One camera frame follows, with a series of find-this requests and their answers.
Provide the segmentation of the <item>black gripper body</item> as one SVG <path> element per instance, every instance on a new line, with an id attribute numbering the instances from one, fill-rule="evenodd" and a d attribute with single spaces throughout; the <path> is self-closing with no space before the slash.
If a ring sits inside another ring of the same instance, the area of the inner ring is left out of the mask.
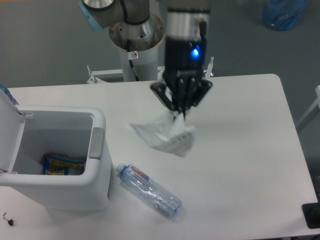
<path id="1" fill-rule="evenodd" d="M 178 93 L 183 81 L 183 88 L 187 90 L 190 82 L 198 84 L 202 79 L 203 64 L 205 61 L 207 39 L 185 40 L 167 37 L 165 39 L 163 78 L 173 93 Z"/>

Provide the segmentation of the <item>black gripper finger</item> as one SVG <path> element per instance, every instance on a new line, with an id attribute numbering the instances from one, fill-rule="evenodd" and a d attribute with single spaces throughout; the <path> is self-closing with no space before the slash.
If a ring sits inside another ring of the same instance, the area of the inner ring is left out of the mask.
<path id="1" fill-rule="evenodd" d="M 191 107 L 196 107 L 201 102 L 212 86 L 213 83 L 204 77 L 199 79 L 192 77 L 189 80 L 182 104 L 182 113 L 184 117 Z"/>
<path id="2" fill-rule="evenodd" d="M 151 83 L 149 88 L 167 109 L 180 112 L 179 94 L 164 79 Z M 171 99 L 167 96 L 166 90 L 170 91 Z"/>

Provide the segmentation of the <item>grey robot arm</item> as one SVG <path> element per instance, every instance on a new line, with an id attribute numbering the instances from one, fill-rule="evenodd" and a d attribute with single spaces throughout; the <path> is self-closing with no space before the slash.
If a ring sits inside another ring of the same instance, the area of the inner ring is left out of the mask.
<path id="1" fill-rule="evenodd" d="M 93 30 L 108 29 L 125 51 L 135 81 L 142 79 L 137 68 L 142 52 L 165 43 L 162 79 L 150 89 L 170 111 L 186 114 L 212 87 L 203 72 L 209 0 L 167 1 L 165 23 L 151 13 L 148 0 L 81 0 L 78 5 Z"/>

